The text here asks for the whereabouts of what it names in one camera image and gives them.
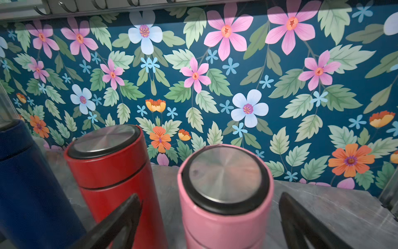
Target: pink thermos bottle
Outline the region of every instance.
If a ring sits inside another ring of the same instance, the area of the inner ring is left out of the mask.
[[[248,150],[213,145],[196,151],[178,172],[188,249],[259,249],[274,183]]]

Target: red thermos bottle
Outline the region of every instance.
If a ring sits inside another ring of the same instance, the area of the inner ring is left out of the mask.
[[[71,143],[64,157],[97,223],[137,193],[143,204],[133,248],[168,247],[140,127],[115,125],[92,131]]]

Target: yellow-orange flower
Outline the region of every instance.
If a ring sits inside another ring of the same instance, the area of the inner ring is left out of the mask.
[[[166,109],[166,101],[149,99],[145,101],[146,106],[151,112],[163,112]]]
[[[33,127],[33,130],[40,135],[40,137],[49,137],[50,130],[46,127],[46,123],[38,116],[30,116],[30,125]]]
[[[17,93],[17,97],[22,103],[26,103],[26,98],[24,95]]]
[[[191,136],[189,135],[189,132],[187,132],[184,129],[181,129],[178,131],[178,137],[182,140],[182,141],[188,141],[191,139]]]
[[[357,172],[363,174],[370,169],[366,164],[375,162],[375,155],[368,155],[370,152],[372,149],[366,145],[358,149],[356,143],[347,144],[345,150],[338,148],[332,153],[336,158],[329,159],[329,167],[335,167],[332,172],[338,176],[344,173],[345,177],[355,177]]]
[[[369,118],[369,122],[370,122],[371,126],[380,128],[380,127],[383,127],[386,124],[390,123],[391,120],[394,118],[394,116],[395,116],[394,112],[388,112],[388,111],[378,112],[378,113],[374,113]]]
[[[153,140],[151,142],[154,148],[158,148],[160,153],[166,153],[172,146],[170,142],[172,139],[169,134],[166,134],[166,130],[162,127],[155,126],[153,132],[149,133],[149,138]]]

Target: teal wallpaper background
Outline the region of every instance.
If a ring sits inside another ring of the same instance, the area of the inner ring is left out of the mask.
[[[377,196],[398,163],[397,24],[366,0],[2,23],[0,83],[49,150],[137,124],[154,163],[227,143],[277,180]]]

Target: light blue flower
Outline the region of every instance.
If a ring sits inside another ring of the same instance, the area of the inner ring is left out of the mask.
[[[98,104],[102,105],[102,103],[101,103],[101,101],[100,101],[100,100],[102,100],[102,98],[101,98],[101,97],[98,97],[98,98],[97,98],[97,95],[96,95],[96,94],[94,94],[94,98],[92,98],[92,100],[96,103],[96,106],[97,106]]]
[[[366,121],[361,121],[362,117],[363,117],[363,115],[361,114],[361,115],[357,116],[357,120],[350,118],[348,121],[350,121],[352,124],[350,124],[348,127],[356,126],[355,127],[356,129],[361,128],[361,126],[360,126],[361,124],[366,124]]]
[[[64,76],[62,76],[62,78],[64,78],[65,83],[69,83],[69,84],[70,84],[70,80],[72,79],[72,78],[68,77],[68,75],[66,73],[64,73]]]
[[[264,80],[260,80],[260,84],[263,84],[263,86],[261,87],[262,89],[264,89],[265,88],[265,86],[267,86],[268,88],[271,88],[271,85],[270,85],[270,83],[272,83],[273,82],[273,79],[268,79],[269,77],[268,77],[268,75],[265,75],[264,76]]]
[[[232,128],[234,128],[236,131],[232,132],[232,134],[236,135],[239,133],[239,137],[242,137],[243,133],[247,133],[248,131],[246,129],[242,129],[243,128],[243,123],[239,123],[239,127],[236,125],[233,125]]]
[[[322,93],[321,96],[319,96],[318,91],[315,91],[315,92],[314,92],[315,98],[313,98],[313,99],[311,100],[311,103],[315,103],[315,102],[316,102],[316,106],[317,106],[317,107],[321,104],[321,101],[326,103],[328,100],[325,99],[324,96],[326,96],[327,94],[328,94],[328,92],[324,92],[324,93]]]
[[[372,5],[373,5],[373,0],[370,0],[365,7],[361,3],[357,3],[357,9],[359,11],[352,14],[352,18],[359,16],[358,22],[361,23],[363,21],[363,16],[368,16],[368,17],[373,16],[373,12],[371,10],[368,10]]]
[[[83,68],[83,72],[87,72],[88,74],[90,73],[91,66],[90,65],[86,65],[86,60],[83,60],[83,64],[79,64],[80,67]]]
[[[218,60],[219,58],[216,56],[217,50],[214,50],[213,53],[211,53],[211,50],[207,50],[209,56],[206,57],[206,61],[210,60],[210,64],[213,64],[213,60]]]
[[[394,126],[394,128],[388,129],[387,133],[393,132],[394,134],[392,136],[396,137],[398,135],[398,121],[394,121],[392,126]]]
[[[144,111],[145,110],[145,106],[142,106],[142,107],[137,106],[137,108],[138,108],[137,112],[141,113],[141,117],[143,117],[144,114],[148,114],[148,112]]]
[[[171,116],[172,119],[174,119],[174,115],[178,116],[178,114],[175,112],[177,110],[177,108],[173,108],[173,110],[170,107],[167,107],[167,110],[169,111],[169,113],[167,113],[167,116]]]
[[[229,114],[229,110],[234,109],[234,107],[230,106],[229,103],[230,103],[229,100],[226,100],[225,105],[222,103],[220,104],[221,107],[224,107],[223,109],[221,109],[221,112],[225,111],[227,114]]]
[[[283,179],[289,179],[289,182],[293,181],[293,179],[297,180],[298,178],[295,176],[297,175],[297,172],[294,172],[293,174],[290,173],[290,171],[286,172],[287,176],[285,176]]]
[[[90,117],[87,117],[87,118],[88,118],[88,119],[91,119],[91,122],[92,122],[92,123],[94,123],[94,121],[95,121],[95,122],[98,122],[98,120],[96,119],[96,117],[97,117],[96,114],[93,115],[92,112],[88,112],[88,114],[90,114]]]
[[[238,67],[238,66],[239,66],[239,63],[234,63],[234,64],[232,64],[232,61],[233,61],[233,60],[232,60],[232,58],[230,57],[230,58],[228,58],[228,65],[223,65],[223,66],[222,66],[223,69],[228,69],[228,70],[226,71],[226,75],[229,75],[230,72],[232,72],[233,74],[236,74],[236,71],[235,71],[234,68]]]

